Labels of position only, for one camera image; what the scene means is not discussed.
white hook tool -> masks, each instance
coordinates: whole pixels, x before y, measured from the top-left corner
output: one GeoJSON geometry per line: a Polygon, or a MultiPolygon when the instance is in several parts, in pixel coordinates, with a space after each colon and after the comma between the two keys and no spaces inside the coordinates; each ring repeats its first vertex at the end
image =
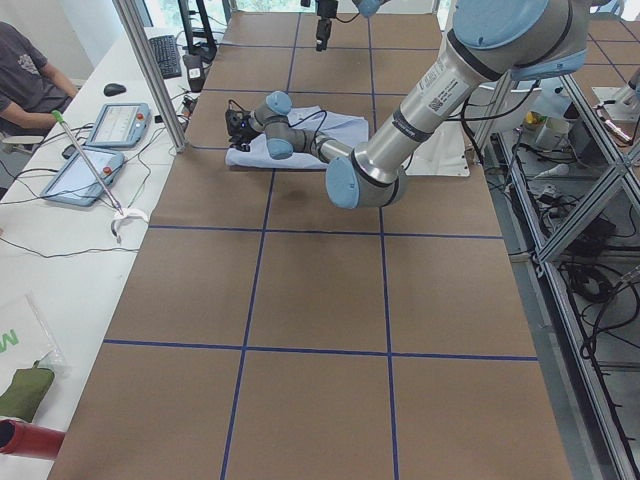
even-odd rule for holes
{"type": "Polygon", "coordinates": [[[98,172],[96,167],[93,165],[93,163],[91,163],[91,160],[85,153],[84,149],[82,148],[82,145],[80,145],[80,142],[78,142],[78,140],[76,139],[75,135],[69,128],[69,125],[67,125],[67,122],[65,122],[64,119],[62,118],[62,114],[58,110],[54,110],[53,112],[51,112],[51,114],[55,117],[56,121],[60,124],[62,129],[65,131],[65,133],[69,137],[69,140],[71,140],[71,143],[76,148],[76,150],[78,151],[78,153],[80,154],[84,162],[87,164],[87,167],[89,167],[89,170],[91,170],[91,173],[93,173],[93,176],[96,178],[96,181],[103,188],[104,192],[107,194],[107,197],[109,197],[109,201],[111,202],[111,205],[113,205],[113,208],[116,209],[114,218],[111,221],[111,233],[113,233],[113,236],[116,237],[116,240],[118,241],[118,243],[120,243],[120,235],[118,234],[116,228],[117,228],[118,222],[120,222],[121,220],[124,220],[125,218],[141,218],[145,222],[149,223],[149,216],[146,213],[144,213],[142,210],[138,210],[137,208],[122,207],[118,199],[116,199],[116,197],[113,195],[113,193],[111,192],[111,190],[109,189],[109,187],[107,186],[103,178],[100,176],[100,173],[98,172]]]}

tablet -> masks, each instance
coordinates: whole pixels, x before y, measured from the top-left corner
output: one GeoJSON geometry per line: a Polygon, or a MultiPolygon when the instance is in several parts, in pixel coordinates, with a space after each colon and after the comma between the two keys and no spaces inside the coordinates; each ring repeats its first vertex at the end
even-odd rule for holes
{"type": "Polygon", "coordinates": [[[146,103],[108,103],[89,133],[85,145],[100,148],[131,148],[149,125],[151,115],[146,103]]]}
{"type": "MultiPolygon", "coordinates": [[[[122,169],[124,155],[113,150],[85,147],[85,153],[104,182],[109,185],[122,169]]],[[[91,169],[78,152],[75,152],[55,177],[44,188],[40,196],[52,202],[62,202],[88,207],[103,193],[91,169]]]]}

gray t-shirt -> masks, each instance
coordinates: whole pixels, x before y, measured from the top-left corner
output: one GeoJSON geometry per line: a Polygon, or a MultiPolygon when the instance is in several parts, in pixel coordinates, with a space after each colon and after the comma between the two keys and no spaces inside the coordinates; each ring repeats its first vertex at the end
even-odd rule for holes
{"type": "MultiPolygon", "coordinates": [[[[40,75],[47,58],[11,25],[0,22],[0,112],[11,102],[27,112],[64,110],[71,98],[40,75]]],[[[0,118],[0,131],[8,135],[46,135],[48,130],[25,130],[0,118]]]]}

person's arm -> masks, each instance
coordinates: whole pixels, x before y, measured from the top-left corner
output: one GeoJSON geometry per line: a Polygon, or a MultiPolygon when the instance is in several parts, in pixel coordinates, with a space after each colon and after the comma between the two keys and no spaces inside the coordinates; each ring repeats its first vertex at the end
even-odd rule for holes
{"type": "Polygon", "coordinates": [[[56,124],[56,119],[50,113],[26,112],[15,102],[2,110],[0,117],[24,129],[49,129],[56,124]]]}
{"type": "Polygon", "coordinates": [[[71,98],[75,97],[78,93],[78,89],[71,83],[71,80],[50,63],[47,62],[47,64],[40,69],[40,74],[51,80],[56,87],[64,91],[71,98]]]}

white desk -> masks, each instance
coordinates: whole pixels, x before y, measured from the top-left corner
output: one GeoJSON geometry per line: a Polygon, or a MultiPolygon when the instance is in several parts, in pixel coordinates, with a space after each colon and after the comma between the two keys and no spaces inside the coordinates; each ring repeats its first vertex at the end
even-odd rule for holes
{"type": "MultiPolygon", "coordinates": [[[[150,29],[148,33],[149,36],[155,36],[172,32],[150,29]]],[[[185,70],[183,66],[182,78],[165,82],[171,97],[188,90],[185,70]]],[[[181,100],[181,96],[176,98],[174,105],[178,107],[181,100]]],[[[120,102],[146,102],[151,107],[152,115],[158,113],[126,35],[113,45],[97,66],[64,113],[64,118],[71,128],[80,127],[95,121],[104,103],[120,102]],[[102,89],[109,82],[125,85],[127,92],[105,97],[102,89]]],[[[151,120],[149,130],[137,149],[124,152],[125,156],[135,155],[161,127],[162,124],[155,124],[151,120]]],[[[61,131],[56,126],[50,136],[61,131]]],[[[26,168],[60,168],[65,161],[60,154],[69,143],[62,136],[44,145],[33,155],[26,168]]],[[[169,174],[174,154],[169,135],[163,131],[142,154],[142,161],[149,166],[151,174],[133,207],[151,214],[169,174]]],[[[146,174],[147,169],[138,158],[129,162],[120,172],[112,191],[123,205],[128,205],[133,199],[146,174]]],[[[34,172],[20,178],[39,194],[51,176],[34,172]]],[[[29,198],[33,196],[26,187],[15,182],[3,199],[4,204],[0,204],[0,228],[4,229],[3,238],[8,241],[44,254],[118,247],[109,228],[113,210],[104,204],[96,202],[89,208],[68,207],[44,200],[8,204],[29,198]]],[[[140,219],[121,223],[121,246],[139,248],[146,230],[146,223],[140,219]]],[[[44,259],[0,242],[0,305],[30,294],[68,365],[67,372],[56,377],[34,423],[67,430],[135,255],[112,251],[44,259]]],[[[9,380],[3,382],[0,379],[2,391],[9,380]]],[[[46,460],[0,455],[3,480],[45,479],[52,465],[46,460]]]]}

